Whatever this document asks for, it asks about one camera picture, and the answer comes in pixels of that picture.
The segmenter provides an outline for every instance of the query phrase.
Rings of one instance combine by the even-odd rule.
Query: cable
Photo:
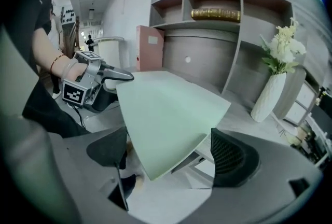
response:
[[[76,108],[76,106],[74,106],[74,105],[72,105],[72,104],[69,104],[69,103],[68,103],[68,105],[69,105],[71,108],[73,108],[73,109],[75,110],[75,112],[77,112],[77,114],[78,114],[78,116],[79,116],[79,120],[81,121],[81,126],[82,126],[84,129],[86,129],[86,126],[85,126],[85,124],[84,124],[84,122],[83,122],[82,116],[81,116],[81,114],[79,113],[79,111],[78,111],[78,109]]]

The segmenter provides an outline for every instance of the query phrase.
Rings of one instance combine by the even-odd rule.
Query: white cabinet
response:
[[[292,123],[300,123],[301,119],[305,116],[306,113],[307,110],[295,102],[287,113],[285,119],[291,121]]]
[[[296,100],[302,104],[304,107],[309,109],[312,101],[315,99],[315,92],[304,83],[301,87],[299,94],[297,95]]]

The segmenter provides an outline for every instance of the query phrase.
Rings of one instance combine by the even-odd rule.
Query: person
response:
[[[3,11],[1,37],[11,40],[10,44],[13,44],[36,75],[39,65],[60,78],[71,60],[55,48],[47,36],[52,29],[51,0],[5,0],[3,3],[6,11]],[[75,81],[86,68],[86,64],[76,63],[68,71],[66,78]],[[63,138],[90,133],[60,109],[40,80],[32,90],[22,116],[38,122],[46,131],[57,133]],[[124,153],[121,164],[126,156],[127,152]],[[126,189],[130,192],[135,186],[135,180],[136,177],[131,176],[125,181]]]
[[[63,51],[63,31],[60,19],[53,13],[53,4],[51,4],[50,9],[50,20],[51,20],[51,30],[48,33],[48,38],[51,41],[54,48]],[[59,78],[54,74],[51,74],[51,80],[53,83],[53,99],[57,99],[61,95],[59,88]]]
[[[91,35],[89,35],[88,38],[89,38],[89,39],[88,39],[87,41],[85,41],[84,43],[85,43],[86,45],[88,45],[89,51],[94,52],[94,48],[93,48],[93,46],[91,46],[91,44],[93,44],[94,41],[91,39]]]

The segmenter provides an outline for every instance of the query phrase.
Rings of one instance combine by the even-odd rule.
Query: white flower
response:
[[[294,60],[294,55],[288,46],[285,47],[282,61],[284,63],[290,63]]]
[[[293,53],[305,54],[307,52],[305,46],[295,39],[290,39],[288,46]]]
[[[286,42],[273,38],[269,44],[270,54],[273,58],[276,58],[281,63],[289,63],[294,60],[293,53],[289,49]]]

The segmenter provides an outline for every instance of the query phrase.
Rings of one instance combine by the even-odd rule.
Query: person's arm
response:
[[[61,51],[53,47],[43,28],[37,29],[33,33],[32,50],[36,63],[47,71],[50,71],[53,61],[62,54]],[[61,78],[62,72],[69,65],[69,62],[68,57],[60,57],[54,63],[51,73]],[[69,71],[67,78],[75,81],[86,68],[87,64],[76,63]]]
[[[63,42],[63,30],[62,30],[62,24],[58,17],[56,17],[56,24],[57,24],[57,30],[59,32],[59,47],[62,51],[64,49],[64,42]]]

